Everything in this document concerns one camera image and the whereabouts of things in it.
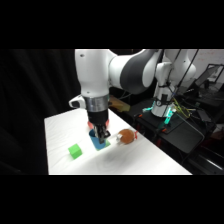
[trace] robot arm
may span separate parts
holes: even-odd
[[[105,125],[108,120],[109,88],[114,86],[131,94],[140,94],[148,89],[156,74],[158,84],[152,113],[166,117],[172,92],[190,65],[187,51],[166,50],[165,54],[171,62],[157,66],[163,56],[161,49],[143,49],[131,56],[117,56],[109,49],[78,49],[75,51],[75,62],[81,95],[71,100],[70,106],[87,110],[96,137],[102,143],[110,136]],[[192,66],[185,80],[193,77],[195,72]]]
[[[75,62],[81,84],[81,96],[69,102],[73,108],[87,110],[96,137],[102,143],[110,134],[108,120],[111,86],[140,94],[151,85],[162,50],[143,49],[131,56],[117,56],[109,49],[78,49]]]

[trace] wire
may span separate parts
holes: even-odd
[[[187,69],[187,71],[185,72],[183,78],[182,78],[181,81],[179,82],[179,84],[178,84],[178,86],[177,86],[178,89],[179,89],[179,87],[181,86],[182,82],[184,81],[184,79],[185,79],[185,77],[186,77],[188,71],[190,70],[191,65],[193,64],[193,62],[194,62],[194,60],[195,60],[195,58],[196,58],[196,56],[197,56],[199,50],[200,50],[200,49],[197,49],[197,51],[196,51],[196,53],[195,53],[195,55],[194,55],[194,57],[193,57],[193,59],[192,59],[190,65],[189,65],[189,67],[188,67],[188,69]]]
[[[185,107],[181,108],[181,106],[179,105],[178,101],[175,98],[174,98],[174,103],[175,103],[175,109],[177,110],[177,112],[182,113],[186,118],[189,118],[191,116],[190,112]]]
[[[188,123],[184,118],[182,118],[178,113],[177,113],[177,116],[182,119],[184,122],[186,122],[189,126],[191,126],[195,131],[197,131],[202,137],[203,137],[203,140],[201,142],[204,141],[205,139],[205,136],[197,129],[195,128],[193,125],[191,125],[190,123]]]
[[[132,94],[129,94],[129,95],[127,95],[127,96],[124,96],[124,97],[121,97],[119,100],[123,100],[123,99],[125,99],[125,98],[127,98],[127,97],[129,97],[129,96],[131,96]]]
[[[123,95],[122,95],[120,98],[124,97],[124,95],[126,94],[126,92],[127,92],[127,91],[124,91]]]
[[[205,136],[197,129],[197,128],[195,128],[194,126],[192,126],[190,123],[188,123],[184,118],[182,118],[178,113],[176,113],[177,114],[177,116],[180,118],[180,119],[182,119],[185,123],[187,123],[189,126],[191,126],[195,131],[197,131],[201,136],[202,136],[202,139],[201,139],[201,141],[194,147],[194,149],[196,149],[204,140],[205,140]],[[181,164],[183,165],[184,164],[184,162],[186,161],[186,159],[190,156],[190,154],[181,162]]]
[[[219,91],[219,89],[216,86],[210,86],[210,87],[215,88],[215,89],[217,89]]]

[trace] cable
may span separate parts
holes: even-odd
[[[191,126],[195,131],[197,131],[202,136],[201,141],[194,147],[194,149],[196,149],[205,140],[205,136],[198,129],[196,129],[194,126],[192,126],[190,123],[188,123],[185,119],[183,119],[178,113],[176,113],[176,114],[180,119],[182,119],[185,123],[187,123],[189,126]],[[190,154],[181,162],[182,165],[184,164],[185,160],[190,156]]]
[[[210,87],[215,88],[215,89],[217,89],[219,91],[219,89],[216,86],[210,86]]]
[[[195,55],[194,55],[194,57],[193,57],[193,59],[192,59],[190,65],[189,65],[189,67],[188,67],[188,69],[187,69],[187,71],[185,72],[183,78],[181,79],[181,81],[180,81],[179,84],[177,85],[178,89],[180,88],[180,86],[181,86],[183,80],[185,79],[185,77],[186,77],[186,75],[187,75],[189,69],[191,68],[191,65],[193,64],[193,62],[194,62],[194,60],[195,60],[195,58],[196,58],[196,56],[197,56],[199,50],[200,50],[200,49],[197,49],[197,51],[196,51],[196,53],[195,53]]]
[[[124,95],[126,94],[126,92],[127,92],[127,91],[124,91],[123,95],[122,95],[120,98],[124,97]]]
[[[203,140],[202,140],[202,142],[203,142],[205,139],[205,136],[197,128],[195,128],[190,123],[188,123],[184,118],[182,118],[178,113],[176,113],[176,114],[180,119],[182,119],[184,122],[186,122],[189,126],[191,126],[195,131],[197,131],[203,137]]]
[[[127,96],[124,96],[124,97],[122,97],[122,98],[120,98],[119,100],[123,100],[123,99],[125,99],[125,98],[127,98],[127,97],[129,97],[129,96],[131,96],[132,94],[129,94],[129,95],[127,95]]]

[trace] dark curtain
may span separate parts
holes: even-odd
[[[129,55],[141,49],[111,50]],[[2,49],[0,77],[0,174],[5,167],[47,174],[44,119],[71,110],[69,100],[81,92],[74,49]],[[132,96],[129,103],[152,94]]]

